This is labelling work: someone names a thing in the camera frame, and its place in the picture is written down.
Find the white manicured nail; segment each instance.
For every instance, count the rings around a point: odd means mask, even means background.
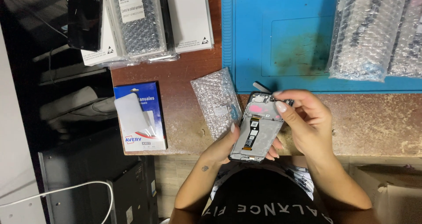
[[[273,93],[273,96],[277,96],[277,95],[281,94],[282,92],[283,91],[276,91],[276,92]]]
[[[286,105],[284,105],[284,103],[283,103],[283,102],[281,102],[281,101],[276,101],[276,106],[277,106],[278,111],[279,111],[280,113],[284,113],[284,112],[286,112],[286,110],[287,110]]]

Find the floor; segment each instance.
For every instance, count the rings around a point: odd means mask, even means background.
[[[170,217],[177,191],[192,170],[198,157],[199,156],[196,155],[155,156],[159,217]],[[422,158],[416,157],[338,156],[337,158],[347,172],[349,172],[351,166],[362,164],[389,164],[400,166],[411,164],[416,169],[422,169]]]

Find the white cable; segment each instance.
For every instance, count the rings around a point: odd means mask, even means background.
[[[10,206],[10,205],[14,205],[14,204],[17,204],[17,203],[20,203],[20,202],[24,202],[26,200],[30,200],[30,199],[33,199],[33,198],[36,198],[36,197],[40,197],[40,196],[43,196],[43,195],[46,195],[46,194],[52,194],[52,193],[60,192],[60,191],[67,190],[67,189],[74,189],[74,188],[78,188],[78,187],[81,187],[81,186],[84,186],[84,185],[87,185],[87,184],[94,184],[94,183],[105,184],[110,189],[110,194],[111,194],[110,195],[110,197],[111,197],[110,198],[110,208],[108,209],[108,212],[107,212],[107,215],[104,218],[104,221],[101,222],[101,224],[104,224],[106,222],[108,216],[110,215],[111,208],[113,207],[113,198],[114,198],[114,196],[113,196],[113,189],[112,189],[111,185],[109,183],[103,182],[103,181],[91,181],[91,182],[86,182],[86,183],[83,183],[83,184],[78,184],[78,185],[67,187],[67,188],[63,188],[63,189],[57,189],[57,190],[53,190],[53,191],[50,191],[50,192],[45,192],[45,193],[42,193],[42,194],[36,194],[34,196],[30,196],[30,197],[27,197],[27,198],[24,198],[24,199],[21,199],[21,200],[18,200],[18,201],[14,201],[14,202],[11,202],[11,203],[0,205],[0,208],[7,207],[7,206]]]

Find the blue package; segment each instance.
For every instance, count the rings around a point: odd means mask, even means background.
[[[135,93],[145,116],[151,123],[151,132],[138,131],[125,134],[122,131],[122,142],[125,155],[136,155],[137,151],[166,150],[167,141],[162,118],[161,100],[158,94],[157,82],[146,82],[114,87],[116,99]]]

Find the black phone display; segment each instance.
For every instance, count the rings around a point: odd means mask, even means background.
[[[67,43],[71,48],[99,51],[103,0],[68,0]]]

